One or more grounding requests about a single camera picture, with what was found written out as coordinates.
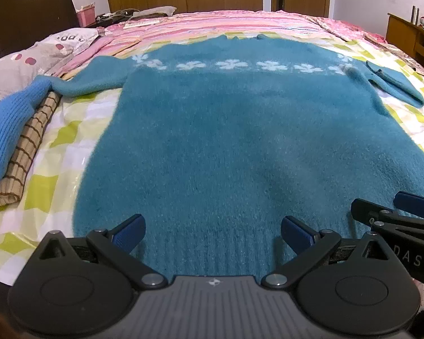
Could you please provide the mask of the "pink plastic basket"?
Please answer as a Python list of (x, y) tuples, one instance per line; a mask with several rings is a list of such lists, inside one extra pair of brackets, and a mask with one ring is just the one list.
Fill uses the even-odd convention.
[(76, 15), (80, 27), (86, 28), (93, 25), (96, 21), (95, 3), (82, 6), (80, 10), (76, 11)]

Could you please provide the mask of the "pink striped bedspread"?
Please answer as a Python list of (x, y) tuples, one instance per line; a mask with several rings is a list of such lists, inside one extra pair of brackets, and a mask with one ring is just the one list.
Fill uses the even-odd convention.
[(283, 11), (223, 10), (142, 20), (147, 19), (160, 19), (161, 22), (157, 25), (126, 30), (123, 29), (126, 22), (101, 28), (95, 43), (51, 75), (61, 77), (96, 55), (122, 57), (128, 51), (144, 50), (155, 42), (188, 41), (216, 34), (240, 35), (254, 32), (279, 34), (288, 38), (339, 38), (346, 42), (369, 37), (377, 43), (386, 42), (383, 36), (364, 31), (346, 21)]

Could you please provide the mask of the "wooden side desk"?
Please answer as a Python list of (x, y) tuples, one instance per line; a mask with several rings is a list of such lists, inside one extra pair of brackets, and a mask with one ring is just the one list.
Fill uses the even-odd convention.
[(389, 13), (385, 38), (424, 68), (424, 27)]

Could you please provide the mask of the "white paper box on bed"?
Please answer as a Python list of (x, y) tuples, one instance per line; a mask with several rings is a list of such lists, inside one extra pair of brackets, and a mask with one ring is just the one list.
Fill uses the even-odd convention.
[(150, 25), (157, 25), (161, 22), (160, 19), (147, 19), (141, 21), (130, 21), (126, 22), (123, 26), (123, 29), (133, 29), (133, 28), (142, 28)]

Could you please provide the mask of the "bright blue folded knitwear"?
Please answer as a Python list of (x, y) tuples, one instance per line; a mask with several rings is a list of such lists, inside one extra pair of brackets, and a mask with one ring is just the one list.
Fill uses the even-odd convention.
[(14, 153), (24, 125), (51, 91), (51, 79), (40, 76), (28, 87), (0, 101), (0, 180)]

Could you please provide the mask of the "metal thermos bottle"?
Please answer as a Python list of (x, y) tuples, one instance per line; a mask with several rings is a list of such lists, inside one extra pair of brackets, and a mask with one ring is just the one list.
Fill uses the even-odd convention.
[(412, 25), (418, 25), (418, 21), (419, 21), (419, 7), (413, 5), (411, 10), (411, 15), (410, 15), (410, 23)]

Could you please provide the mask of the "grey pillow with pink dots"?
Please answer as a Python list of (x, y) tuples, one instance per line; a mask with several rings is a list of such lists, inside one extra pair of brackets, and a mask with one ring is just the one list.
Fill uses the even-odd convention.
[(56, 72), (99, 37), (95, 28), (70, 28), (32, 47), (0, 58), (0, 100), (24, 89), (38, 75)]

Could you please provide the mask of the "grey cushion on nightstand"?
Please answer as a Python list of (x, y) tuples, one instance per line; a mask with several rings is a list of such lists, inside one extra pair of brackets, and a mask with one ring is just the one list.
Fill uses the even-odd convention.
[(170, 5), (158, 6), (155, 8), (148, 8), (142, 11), (133, 12), (131, 17), (132, 18), (147, 18), (153, 15), (171, 17), (176, 12), (176, 10), (177, 10), (176, 7), (170, 6)]

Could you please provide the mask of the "beige brown checked folded cloth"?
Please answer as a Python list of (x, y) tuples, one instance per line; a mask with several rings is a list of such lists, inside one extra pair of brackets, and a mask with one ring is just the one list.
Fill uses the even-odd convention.
[(24, 125), (7, 171), (0, 180), (0, 207), (21, 200), (27, 174), (43, 140), (46, 127), (59, 106), (60, 98), (60, 95), (50, 92)]

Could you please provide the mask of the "teal fuzzy flower sweater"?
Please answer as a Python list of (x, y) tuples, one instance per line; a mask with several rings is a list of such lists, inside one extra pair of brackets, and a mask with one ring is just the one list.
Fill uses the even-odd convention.
[(401, 73), (314, 44), (219, 37), (96, 57), (53, 88), (120, 89), (73, 209), (84, 236), (141, 214), (140, 259), (166, 276), (265, 275), (290, 257), (281, 219), (363, 232), (352, 201), (424, 196), (424, 152), (377, 93), (421, 107)]

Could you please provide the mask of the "dark wooden headboard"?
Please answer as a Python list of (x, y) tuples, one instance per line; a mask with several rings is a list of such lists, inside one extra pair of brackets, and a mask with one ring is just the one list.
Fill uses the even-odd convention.
[(78, 26), (72, 0), (0, 0), (0, 58)]

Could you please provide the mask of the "green white checked plastic sheet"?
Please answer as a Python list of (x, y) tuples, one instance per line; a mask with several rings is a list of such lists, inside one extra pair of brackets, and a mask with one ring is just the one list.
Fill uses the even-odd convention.
[[(332, 69), (370, 61), (397, 70), (424, 97), (424, 75), (393, 47), (375, 47), (363, 40), (345, 43), (320, 34), (288, 36), (265, 32), (270, 41), (297, 41), (335, 52), (339, 64)], [(72, 212), (88, 161), (116, 110), (120, 89), (92, 92), (60, 99), (43, 133), (43, 140), (27, 173), (23, 196), (15, 204), (0, 207), (0, 281), (14, 282), (43, 233), (54, 227), (72, 231)], [(387, 110), (424, 152), (424, 107), (414, 109), (381, 94)]]

